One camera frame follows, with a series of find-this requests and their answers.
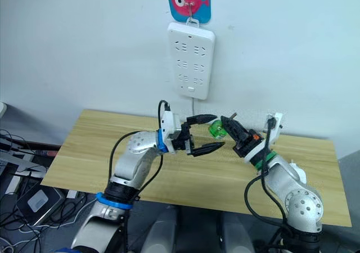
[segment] electrical outlet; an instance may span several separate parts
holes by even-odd
[[[168,27],[175,86],[185,96],[205,100],[209,92],[215,34],[172,22]]]

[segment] table top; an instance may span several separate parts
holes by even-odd
[[[115,142],[135,130],[156,129],[155,118],[84,110],[42,184],[90,193],[102,192],[107,185],[109,157]],[[196,147],[214,141],[207,125],[194,125],[191,133]],[[141,199],[249,214],[244,203],[244,189],[256,176],[255,169],[234,153],[234,141],[229,136],[224,140],[226,144],[222,148],[204,156],[188,156],[184,151],[176,155],[165,154],[161,172],[141,193]],[[126,144],[125,140],[119,145],[113,167]],[[319,190],[325,208],[322,222],[351,227],[332,142],[281,135],[272,148],[289,162],[293,159],[306,171],[309,185]],[[154,160],[148,178],[158,168],[159,160]],[[251,188],[249,200],[259,214],[281,217],[260,183]]]

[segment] green object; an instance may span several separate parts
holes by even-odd
[[[215,139],[222,139],[227,135],[225,129],[223,129],[223,124],[220,120],[216,120],[209,126],[209,132]]]
[[[275,151],[271,151],[266,156],[266,161],[269,161],[270,159],[272,159],[276,155],[277,155],[277,153]],[[258,163],[255,164],[256,170],[261,170],[262,166],[263,166],[263,160],[262,159]]]

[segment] floor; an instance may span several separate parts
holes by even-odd
[[[360,199],[358,194],[358,177],[360,177],[360,151],[342,158],[339,161],[341,174],[348,200],[352,228],[325,225],[322,237],[322,252],[342,253],[355,252],[360,249]],[[5,191],[4,184],[7,184],[4,174],[0,180],[0,196]],[[16,196],[6,196],[1,201],[1,213],[12,210]],[[138,253],[146,238],[151,224],[157,216],[166,209],[167,204],[140,201],[134,205],[129,220],[129,248]],[[221,252],[216,237],[216,219],[218,211],[199,209],[194,207],[180,208],[181,223],[177,238],[177,252]],[[79,215],[78,220],[69,226],[60,229],[50,229],[42,237],[42,252],[52,252],[62,247],[69,247],[72,239],[81,223],[89,212],[89,207]],[[251,215],[238,214],[245,228],[253,240],[268,241],[275,232],[275,228],[263,224]],[[23,234],[19,231],[7,231],[0,229],[0,236],[8,238],[12,243],[27,240],[33,237],[32,233]],[[34,243],[30,243],[21,252],[33,252]]]

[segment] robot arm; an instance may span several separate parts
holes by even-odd
[[[211,153],[224,142],[208,143],[195,148],[190,134],[193,124],[203,124],[216,118],[214,115],[196,115],[180,123],[178,115],[166,104],[161,128],[155,132],[138,132],[131,136],[125,152],[115,165],[104,193],[97,200],[78,231],[71,246],[83,253],[127,251],[127,219],[134,200],[143,189],[143,184],[157,156],[177,150],[186,150],[188,155],[200,156]]]
[[[268,132],[269,144],[273,144],[279,136],[281,117],[281,114],[271,117],[276,123]],[[281,233],[285,247],[293,253],[319,252],[323,203],[320,194],[306,184],[305,172],[267,149],[263,137],[256,131],[246,130],[231,118],[222,116],[221,121],[223,128],[236,142],[233,150],[258,171],[262,169],[265,149],[268,168],[265,184],[281,200],[287,212],[285,224],[292,231],[292,234]]]

